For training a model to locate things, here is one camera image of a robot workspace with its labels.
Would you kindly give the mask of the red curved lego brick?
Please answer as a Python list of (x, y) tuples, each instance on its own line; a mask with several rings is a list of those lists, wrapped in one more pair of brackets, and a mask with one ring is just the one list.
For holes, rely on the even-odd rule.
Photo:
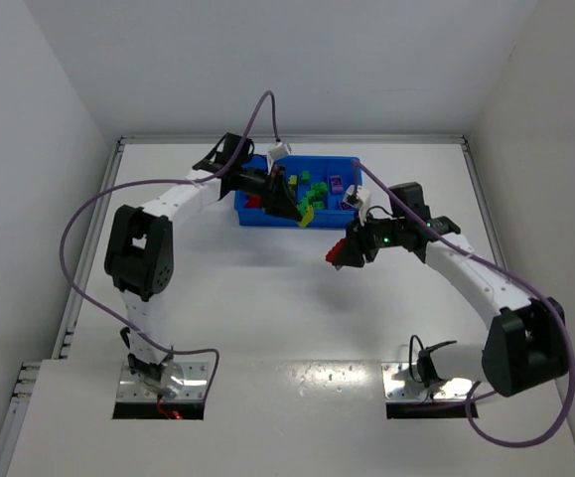
[(244, 204), (246, 209), (260, 209), (262, 207), (261, 198), (255, 196), (248, 196)]

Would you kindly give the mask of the small rainbow lego stack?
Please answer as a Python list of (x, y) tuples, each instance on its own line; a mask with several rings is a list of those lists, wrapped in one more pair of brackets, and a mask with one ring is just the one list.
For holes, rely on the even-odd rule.
[(345, 238), (341, 238), (326, 254), (325, 261), (331, 264), (334, 264), (342, 252), (346, 243)]

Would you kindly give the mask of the lime curved lego brick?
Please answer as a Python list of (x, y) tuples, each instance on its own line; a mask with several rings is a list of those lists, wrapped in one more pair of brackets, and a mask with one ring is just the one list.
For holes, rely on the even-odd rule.
[(301, 212), (301, 220), (298, 222), (298, 226), (300, 228), (305, 228), (313, 221), (315, 217), (315, 211), (313, 207), (309, 205), (306, 208), (302, 208), (300, 212)]

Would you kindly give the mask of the purple lego brick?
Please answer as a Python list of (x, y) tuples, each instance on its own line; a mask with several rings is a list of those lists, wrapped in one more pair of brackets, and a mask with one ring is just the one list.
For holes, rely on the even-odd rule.
[(329, 191), (331, 194), (340, 195), (345, 191), (343, 178), (341, 175), (329, 176)]

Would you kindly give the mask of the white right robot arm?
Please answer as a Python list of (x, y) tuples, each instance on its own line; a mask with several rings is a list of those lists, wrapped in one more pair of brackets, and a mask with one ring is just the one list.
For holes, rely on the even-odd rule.
[(566, 375), (569, 358), (561, 333), (562, 307), (544, 304), (499, 272), (474, 261), (474, 251), (449, 218), (433, 217), (422, 187), (391, 188), (391, 214), (376, 218), (370, 193), (348, 187), (344, 201), (355, 210), (346, 235), (327, 253), (335, 268), (364, 267), (383, 248), (402, 247), (441, 274), (463, 296), (488, 330), (483, 345), (444, 341), (421, 349), (411, 372), (431, 387), (453, 378), (489, 384), (511, 397)]

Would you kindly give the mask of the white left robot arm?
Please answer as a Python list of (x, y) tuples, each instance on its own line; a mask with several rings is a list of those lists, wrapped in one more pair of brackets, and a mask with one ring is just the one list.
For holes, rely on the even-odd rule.
[(269, 216), (303, 220), (279, 163), (290, 154), (290, 146), (282, 141), (272, 145), (264, 168), (250, 166), (253, 152), (252, 140), (228, 133), (192, 167), (186, 184), (139, 207), (124, 205), (114, 215), (104, 270), (126, 309), (129, 323), (122, 339), (129, 370), (158, 396), (172, 397), (182, 379), (166, 340), (163, 305), (163, 292), (174, 273), (175, 228), (232, 191), (258, 199)]

